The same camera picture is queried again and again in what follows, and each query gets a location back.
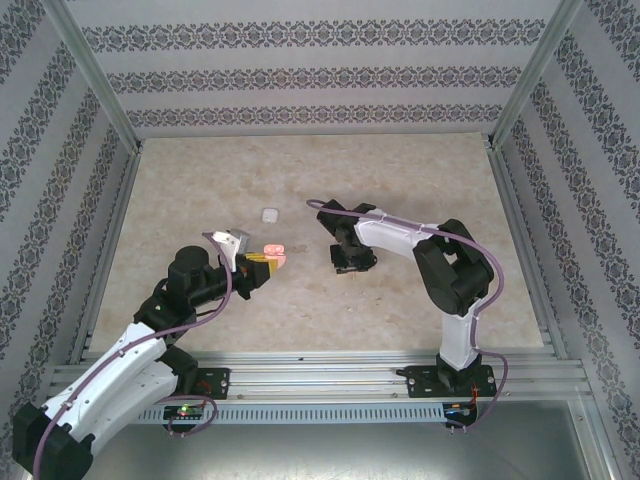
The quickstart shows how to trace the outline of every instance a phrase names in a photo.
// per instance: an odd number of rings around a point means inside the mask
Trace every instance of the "table surface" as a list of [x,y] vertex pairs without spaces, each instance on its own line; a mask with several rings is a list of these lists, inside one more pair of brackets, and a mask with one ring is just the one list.
[[[480,345],[541,346],[481,136],[447,134],[147,140],[90,349],[104,351],[120,336],[177,250],[201,245],[214,258],[201,232],[231,228],[251,234],[252,251],[283,244],[287,263],[251,300],[234,294],[214,322],[179,340],[181,348],[437,348],[441,313],[415,262],[378,250],[369,272],[336,275],[332,237],[308,198],[336,198],[347,208],[372,203],[423,223],[461,220],[506,276],[504,294],[480,319]],[[265,207],[279,210],[276,224],[262,223]]]

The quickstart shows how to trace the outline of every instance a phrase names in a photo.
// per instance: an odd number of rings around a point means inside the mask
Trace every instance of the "cable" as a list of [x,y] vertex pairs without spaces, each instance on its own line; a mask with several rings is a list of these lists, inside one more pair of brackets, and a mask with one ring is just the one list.
[[203,405],[205,403],[210,403],[213,406],[213,413],[211,414],[211,418],[209,418],[204,423],[201,423],[197,427],[192,428],[188,432],[176,432],[171,427],[173,426],[174,420],[177,420],[179,417],[171,417],[169,419],[169,424],[167,425],[167,430],[169,431],[169,435],[179,436],[180,438],[190,437],[191,435],[195,435],[198,432],[201,432],[205,428],[207,428],[213,420],[218,416],[218,405],[213,399],[209,397],[205,397],[204,395],[176,395],[174,397],[165,397],[162,400],[157,401],[156,403],[164,403],[164,402],[173,402],[176,400],[202,400]]
[[369,220],[375,220],[382,223],[389,223],[392,225],[398,225],[400,227],[411,228],[418,232],[430,233],[432,235],[437,235],[439,237],[455,240],[457,242],[464,243],[465,245],[468,245],[471,248],[474,248],[475,250],[482,253],[487,258],[487,260],[489,260],[489,263],[491,263],[491,266],[493,267],[494,271],[498,275],[498,286],[496,288],[496,291],[493,292],[493,294],[485,302],[482,302],[480,304],[478,309],[475,311],[475,314],[471,318],[471,346],[476,352],[478,352],[481,355],[499,358],[500,360],[502,360],[502,364],[504,365],[504,373],[502,375],[502,379],[500,380],[500,384],[496,389],[496,394],[491,399],[491,402],[489,403],[489,406],[485,410],[482,417],[478,418],[471,426],[467,427],[464,431],[466,433],[467,430],[474,428],[480,422],[480,420],[485,418],[495,407],[495,404],[498,401],[498,398],[502,393],[502,389],[504,388],[504,385],[507,381],[507,375],[509,373],[509,363],[507,362],[507,357],[505,357],[501,353],[488,352],[486,350],[480,349],[478,347],[478,343],[476,339],[476,333],[478,329],[478,316],[482,311],[486,310],[489,306],[491,306],[498,299],[498,297],[502,294],[502,291],[504,290],[504,270],[502,270],[502,267],[500,266],[500,262],[498,261],[498,259],[489,250],[487,250],[482,245],[474,242],[473,240],[469,240],[466,237],[456,235],[455,233],[443,232],[442,230],[438,230],[436,228],[427,227],[426,225],[423,225],[421,223],[412,222],[409,220],[404,220],[396,217],[389,217],[386,214],[378,215],[375,213],[357,213],[357,212],[349,212],[349,211],[343,211],[343,210],[334,210],[332,208],[325,208],[324,205],[326,202],[323,202],[322,200],[317,200],[317,199],[307,200],[306,203],[307,203],[307,206],[324,213],[330,213],[333,215],[346,215],[348,217],[366,218]]
[[227,306],[227,303],[229,303],[229,299],[231,298],[231,293],[232,293],[232,282],[233,282],[233,280],[232,280],[232,276],[231,276],[231,267],[229,266],[229,262],[227,260],[227,257],[225,256],[224,252],[222,251],[222,249],[220,248],[218,243],[215,240],[213,240],[213,233],[212,232],[205,232],[205,233],[202,234],[202,236],[204,238],[206,238],[207,240],[209,240],[209,242],[211,242],[213,247],[216,249],[216,252],[218,253],[218,256],[219,256],[219,259],[220,259],[220,263],[224,267],[224,270],[225,270],[225,273],[226,273],[227,290],[226,290],[224,296],[222,297],[222,302],[220,303],[218,308],[216,308],[215,311],[211,313],[211,315],[205,317],[202,320],[198,320],[198,321],[196,321],[196,322],[194,322],[192,324],[182,325],[180,327],[173,327],[173,328],[169,328],[167,330],[163,330],[163,331],[160,331],[160,332],[155,332],[155,333],[152,333],[150,335],[146,335],[146,336],[144,336],[142,338],[139,338],[138,340],[135,340],[135,341],[125,345],[120,350],[118,350],[113,355],[111,355],[106,360],[104,360],[101,364],[99,364],[95,368],[95,370],[93,370],[89,375],[87,375],[87,378],[85,378],[80,383],[80,385],[78,385],[78,387],[71,393],[71,395],[69,396],[67,401],[62,404],[62,406],[60,407],[58,412],[51,418],[51,421],[47,425],[47,428],[45,428],[44,432],[42,433],[42,437],[40,437],[40,442],[38,443],[38,448],[36,448],[36,454],[35,454],[34,459],[33,459],[33,478],[34,478],[34,480],[40,480],[40,465],[42,463],[42,454],[44,452],[44,446],[45,446],[45,444],[47,442],[47,438],[49,438],[49,435],[51,434],[51,431],[58,424],[58,421],[62,418],[62,416],[64,415],[64,412],[66,410],[70,410],[71,409],[71,407],[73,406],[73,402],[78,398],[78,396],[82,393],[82,391],[91,383],[91,381],[96,376],[98,376],[98,374],[100,372],[102,372],[102,370],[104,370],[108,365],[110,365],[111,362],[113,362],[114,360],[116,360],[118,358],[123,357],[129,350],[131,350],[132,348],[137,347],[141,343],[144,343],[144,342],[146,342],[148,340],[152,340],[154,338],[164,337],[165,335],[172,335],[174,333],[186,332],[187,330],[191,330],[192,328],[196,328],[196,327],[204,325],[205,323],[210,322],[211,320],[216,318],[218,315],[220,315],[220,312],[222,312],[222,310],[224,310],[224,308]]

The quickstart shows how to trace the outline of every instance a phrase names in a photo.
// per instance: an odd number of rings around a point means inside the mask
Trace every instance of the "decorative border stripe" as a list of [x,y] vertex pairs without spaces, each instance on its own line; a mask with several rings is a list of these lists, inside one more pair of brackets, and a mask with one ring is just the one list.
[[285,90],[307,88],[502,87],[516,84],[519,67],[372,67],[192,70],[111,73],[118,94]]
[[588,0],[587,5],[609,40],[640,82],[640,15],[628,0]]
[[25,295],[31,289],[34,272],[40,265],[45,246],[62,208],[73,173],[82,156],[93,123],[98,115],[100,103],[93,91],[85,94],[80,108],[73,120],[67,140],[56,160],[42,192],[42,199],[38,202],[38,210],[34,213],[34,220],[29,224],[28,233],[18,250],[18,258],[13,262],[16,267],[7,278],[0,299],[0,360],[5,358],[5,349],[11,342],[11,332],[15,329],[16,321],[22,314]]
[[532,20],[345,20],[85,27],[97,52],[372,45],[533,45]]
[[504,164],[507,167],[507,173],[509,174],[509,179],[511,180],[511,185],[513,185],[513,191],[515,193],[516,200],[518,201],[518,207],[520,208],[520,212],[522,212],[522,220],[525,228],[527,229],[527,234],[529,235],[529,240],[531,244],[531,248],[533,249],[533,254],[536,257],[536,263],[538,265],[538,269],[540,270],[540,275],[542,276],[542,281],[544,283],[544,289],[547,293],[547,297],[549,298],[549,305],[551,306],[551,310],[553,311],[553,317],[556,319],[556,324],[558,325],[558,330],[560,331],[560,337],[562,338],[562,343],[564,344],[564,348],[569,355],[571,354],[571,348],[569,347],[569,343],[567,342],[567,336],[564,333],[564,328],[562,324],[558,321],[558,309],[556,308],[555,302],[553,300],[553,295],[551,294],[551,287],[549,287],[549,281],[547,280],[547,276],[544,272],[544,267],[542,266],[542,260],[540,258],[540,253],[538,252],[538,247],[533,243],[533,232],[531,231],[531,226],[529,225],[529,220],[527,219],[526,211],[524,206],[522,205],[522,199],[520,198],[520,194],[518,193],[518,186],[516,185],[515,179],[513,178],[513,174],[509,168],[509,163],[507,162],[507,153],[504,149],[504,146],[500,147],[500,152],[502,153],[502,158],[504,160]]
[[42,140],[45,127],[49,125],[53,111],[58,105],[62,93],[67,88],[76,63],[63,42],[53,55],[51,62],[38,88],[29,100],[29,106],[13,130],[13,137],[2,151],[0,163],[0,223],[4,221],[4,213],[11,206],[11,199],[22,183],[22,175],[33,160],[36,147]]
[[578,98],[591,129],[607,154],[618,182],[624,187],[631,208],[640,221],[640,163],[638,147],[631,143],[627,128],[616,115],[593,68],[580,50],[574,36],[568,33],[560,42],[555,57]]
[[544,125],[547,138],[558,156],[558,163],[565,174],[567,185],[576,207],[582,214],[582,220],[596,255],[600,258],[600,266],[604,268],[604,276],[609,282],[612,293],[616,295],[616,305],[622,310],[622,319],[627,322],[627,331],[635,340],[635,347],[640,348],[640,287],[634,283],[635,278],[629,273],[629,262],[622,257],[618,248],[616,235],[611,232],[611,225],[606,212],[600,207],[600,200],[587,169],[573,147],[573,141],[562,120],[549,90],[544,82],[538,83],[531,93],[538,116]]
[[501,105],[330,105],[129,110],[136,128],[308,123],[494,122]]
[[585,345],[596,365],[598,378],[604,385],[607,405],[613,414],[613,421],[618,425],[618,435],[625,444],[625,453],[631,459],[632,471],[640,476],[640,426],[636,422],[637,414],[632,412],[631,397],[625,393],[625,384],[620,380],[620,367],[614,362],[609,340],[601,332],[598,312],[593,307],[593,300],[584,283],[580,265],[575,259],[567,229],[522,118],[516,121],[511,133],[547,228],[549,240],[555,250],[562,278],[585,338]]
[[[87,189],[84,193],[82,205],[78,211],[74,228],[69,235],[67,248],[62,255],[60,269],[56,274],[54,284],[51,286],[51,294],[47,299],[47,306],[42,312],[42,319],[38,325],[38,332],[36,333],[29,350],[29,359],[24,364],[24,373],[20,377],[19,390],[15,392],[15,401],[9,408],[10,419],[13,418],[18,409],[26,402],[35,401],[35,397],[42,386],[42,375],[45,372],[46,363],[49,361],[49,357],[51,355],[51,349],[55,342],[58,326],[63,318],[69,292],[71,291],[74,277],[80,265],[83,250],[86,246],[95,213],[98,210],[100,197],[107,182],[109,171],[113,164],[114,155],[119,143],[120,139],[118,134],[113,125],[111,125],[107,130],[93,173],[87,184]],[[124,165],[123,172],[118,182],[116,199],[120,193],[120,187],[122,186],[126,171],[127,164]],[[111,224],[115,205],[116,204],[114,202],[111,212],[109,213],[107,227],[105,229],[102,242],[100,243],[96,264],[100,261],[100,254],[102,253],[104,240],[106,239],[106,235]],[[0,437],[0,461],[2,461],[2,465],[0,466],[0,476],[6,475],[11,468],[11,421],[5,423],[2,430],[2,437]]]
[[38,1],[16,0],[0,22],[0,85],[11,73],[22,51],[42,22],[45,12]]

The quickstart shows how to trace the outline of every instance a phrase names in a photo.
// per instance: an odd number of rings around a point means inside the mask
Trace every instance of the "metal plate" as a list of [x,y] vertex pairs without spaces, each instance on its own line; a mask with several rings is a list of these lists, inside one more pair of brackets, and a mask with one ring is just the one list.
[[476,374],[456,394],[451,394],[438,380],[438,367],[434,365],[414,365],[405,367],[409,398],[443,398],[472,396],[472,389],[478,389],[478,397],[493,397],[496,394],[496,379],[491,365],[480,365]]

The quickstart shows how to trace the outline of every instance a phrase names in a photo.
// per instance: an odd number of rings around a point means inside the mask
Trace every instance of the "gray metal panel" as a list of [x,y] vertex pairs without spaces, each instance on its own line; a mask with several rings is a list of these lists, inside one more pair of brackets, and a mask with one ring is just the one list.
[[450,435],[427,424],[214,426],[172,439],[132,426],[87,480],[587,479],[563,402],[501,404],[482,428]]

